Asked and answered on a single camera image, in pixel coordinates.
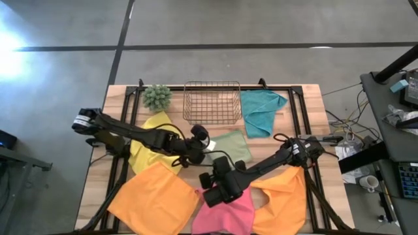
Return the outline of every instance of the cloth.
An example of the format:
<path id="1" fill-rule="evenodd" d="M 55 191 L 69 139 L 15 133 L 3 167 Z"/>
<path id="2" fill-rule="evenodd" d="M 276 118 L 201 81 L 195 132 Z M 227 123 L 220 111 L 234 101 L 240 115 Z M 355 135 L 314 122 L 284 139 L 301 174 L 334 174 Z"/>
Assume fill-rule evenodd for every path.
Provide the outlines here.
<path id="1" fill-rule="evenodd" d="M 296 234 L 306 218 L 303 168 L 290 167 L 273 178 L 254 181 L 251 186 L 260 188 L 268 197 L 268 203 L 255 211 L 253 231 L 262 235 Z"/>
<path id="2" fill-rule="evenodd" d="M 178 234 L 198 201 L 194 188 L 156 162 L 122 186 L 108 211 L 137 234 Z"/>
<path id="3" fill-rule="evenodd" d="M 254 205 L 249 188 L 235 201 L 209 208 L 204 203 L 191 225 L 192 234 L 206 234 L 225 230 L 235 235 L 251 234 L 254 222 Z"/>
<path id="4" fill-rule="evenodd" d="M 242 116 L 248 138 L 265 138 L 272 134 L 276 111 L 287 99 L 269 90 L 241 91 Z"/>
<path id="5" fill-rule="evenodd" d="M 211 141 L 216 142 L 214 150 L 226 151 L 231 159 L 236 163 L 243 160 L 245 163 L 250 162 L 253 156 L 249 152 L 246 139 L 241 131 L 233 131 L 221 136 L 213 137 Z M 222 157 L 223 153 L 209 153 L 210 159 L 213 161 L 218 157 Z"/>
<path id="6" fill-rule="evenodd" d="M 164 123 L 171 123 L 171 120 L 165 112 L 159 112 L 158 114 L 148 118 L 141 127 L 148 129 Z M 177 129 L 171 126 L 162 126 L 161 129 L 173 131 L 179 134 Z M 178 174 L 182 166 L 179 165 L 171 167 L 171 163 L 176 159 L 177 157 L 175 156 L 167 157 L 166 155 L 153 152 L 150 149 L 145 148 L 140 142 L 136 140 L 132 140 L 131 142 L 131 156 L 129 158 L 129 164 L 132 166 L 135 174 L 142 172 L 157 161 L 161 161 L 168 169 L 170 169 L 175 174 Z"/>

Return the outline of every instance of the orange cloth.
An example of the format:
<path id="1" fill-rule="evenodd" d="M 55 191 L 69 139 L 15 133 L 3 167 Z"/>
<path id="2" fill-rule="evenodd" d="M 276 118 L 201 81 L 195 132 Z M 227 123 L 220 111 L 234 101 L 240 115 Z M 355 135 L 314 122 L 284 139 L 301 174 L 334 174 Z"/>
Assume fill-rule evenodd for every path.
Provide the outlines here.
<path id="1" fill-rule="evenodd" d="M 125 183 L 108 211 L 137 234 L 178 234 L 199 196 L 161 162 Z"/>
<path id="2" fill-rule="evenodd" d="M 267 180 L 254 181 L 269 202 L 255 211 L 253 231 L 256 234 L 296 234 L 305 223 L 306 188 L 304 170 L 289 167 L 282 174 Z"/>

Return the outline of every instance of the desk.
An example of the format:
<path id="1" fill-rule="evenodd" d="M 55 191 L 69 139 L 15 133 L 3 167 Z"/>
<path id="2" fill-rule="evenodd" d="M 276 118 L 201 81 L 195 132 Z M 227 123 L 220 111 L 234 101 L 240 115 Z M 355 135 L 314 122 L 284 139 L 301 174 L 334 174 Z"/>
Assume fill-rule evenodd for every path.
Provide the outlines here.
<path id="1" fill-rule="evenodd" d="M 400 75 L 395 74 L 388 79 L 388 84 L 380 85 L 375 83 L 370 74 L 361 75 L 361 82 L 367 94 L 374 117 L 378 123 L 381 135 L 386 145 L 390 159 L 378 161 L 378 166 L 386 188 L 391 197 L 400 228 L 404 234 L 416 234 L 418 203 L 416 200 L 402 199 L 398 187 L 396 172 L 393 169 L 394 162 L 418 162 L 418 136 L 410 134 L 383 122 L 381 119 L 387 115 L 389 104 L 396 108 L 408 110 L 407 107 L 399 104 L 399 93 L 392 93 L 389 88 L 400 80 Z"/>
<path id="2" fill-rule="evenodd" d="M 103 108 L 103 112 L 112 116 L 113 118 L 119 119 L 121 116 L 123 100 L 125 96 L 125 90 L 127 86 L 110 86 L 108 93 L 106 95 L 106 100 Z M 310 120 L 310 127 L 313 134 L 329 134 L 330 129 L 328 125 L 327 115 L 325 114 L 325 108 L 322 101 L 321 91 L 318 85 L 302 85 L 306 109 L 308 111 L 308 117 Z M 289 98 L 286 92 L 277 91 L 280 95 L 285 98 Z M 297 104 L 297 112 L 299 113 L 299 123 L 304 132 L 304 126 L 302 121 L 302 115 L 300 106 Z M 131 110 L 133 102 L 129 103 L 129 109 Z M 181 130 L 184 131 L 186 137 L 190 137 L 191 125 L 183 119 L 183 91 L 173 91 L 172 104 L 170 108 L 166 111 L 167 115 Z M 141 126 L 150 116 L 153 114 L 149 110 L 143 107 L 142 103 L 139 104 L 138 113 L 136 116 L 135 125 Z M 128 112 L 126 122 L 130 121 L 131 113 Z M 239 119 L 234 125 L 205 125 L 208 129 L 210 136 L 219 136 L 225 134 L 229 131 L 239 129 L 243 133 L 245 132 L 244 120 Z M 284 133 L 289 136 L 295 136 L 293 119 L 291 115 L 291 108 L 289 103 L 285 105 L 281 110 L 277 111 L 276 117 L 274 120 L 274 131 L 273 133 Z M 252 166 L 255 163 L 262 161 L 264 158 L 272 155 L 279 148 L 279 144 L 272 138 L 256 138 L 256 139 L 246 139 L 251 154 L 253 155 L 253 162 L 249 163 L 248 166 Z M 105 150 L 103 148 L 95 148 L 92 155 L 92 160 L 96 159 L 104 154 Z M 82 201 L 80 203 L 80 210 L 78 212 L 78 217 L 76 221 L 76 228 L 83 227 L 90 218 L 97 211 L 99 206 L 102 204 L 106 188 L 108 184 L 108 175 L 110 172 L 112 159 L 104 158 L 100 161 L 97 161 L 93 166 L 90 167 L 86 185 L 84 187 L 84 193 Z M 344 222 L 354 227 L 353 218 L 351 216 L 351 211 L 348 204 L 348 199 L 346 195 L 346 190 L 343 185 L 340 169 L 338 166 L 338 161 L 332 156 L 322 155 L 319 158 L 319 166 L 321 169 L 321 179 L 323 182 L 323 188 L 325 190 L 325 195 L 327 200 L 330 202 L 330 205 L 334 208 L 335 212 L 344 220 Z M 287 167 L 282 166 L 269 174 L 263 176 L 261 179 L 270 178 L 277 174 L 283 172 Z M 200 187 L 198 175 L 202 172 L 208 171 L 203 167 L 189 167 L 187 169 L 182 169 L 179 173 L 179 177 L 183 178 L 190 186 Z M 128 179 L 133 177 L 133 172 L 129 168 Z M 260 208 L 266 204 L 266 196 L 257 189 L 251 190 L 253 201 L 256 208 Z M 320 214 L 321 208 L 315 200 L 315 208 L 317 212 L 319 228 L 323 228 L 322 216 Z M 190 233 L 191 231 L 191 222 L 193 221 L 194 216 L 196 216 L 199 211 L 200 206 L 197 206 L 195 212 L 191 216 L 189 222 L 184 227 L 184 233 Z M 311 232 L 312 226 L 310 223 L 309 213 L 307 215 L 304 226 L 301 228 L 300 232 Z M 120 225 L 120 232 L 131 232 L 123 223 Z"/>

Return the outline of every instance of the teal cloth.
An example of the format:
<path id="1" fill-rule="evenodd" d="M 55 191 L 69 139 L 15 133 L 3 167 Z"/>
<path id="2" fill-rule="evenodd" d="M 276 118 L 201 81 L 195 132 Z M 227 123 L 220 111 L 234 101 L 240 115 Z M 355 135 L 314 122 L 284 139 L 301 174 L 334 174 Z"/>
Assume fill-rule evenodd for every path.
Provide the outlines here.
<path id="1" fill-rule="evenodd" d="M 248 138 L 266 138 L 272 134 L 276 111 L 287 99 L 269 90 L 241 91 L 242 116 Z"/>

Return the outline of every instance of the succulent plant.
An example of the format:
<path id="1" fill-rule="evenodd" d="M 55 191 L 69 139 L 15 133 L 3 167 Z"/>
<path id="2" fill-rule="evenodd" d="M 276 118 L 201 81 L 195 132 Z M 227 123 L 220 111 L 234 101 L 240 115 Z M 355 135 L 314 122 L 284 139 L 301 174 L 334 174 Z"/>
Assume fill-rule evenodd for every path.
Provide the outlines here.
<path id="1" fill-rule="evenodd" d="M 147 87 L 142 94 L 144 106 L 152 112 L 166 110 L 170 106 L 172 92 L 167 86 L 152 85 Z"/>

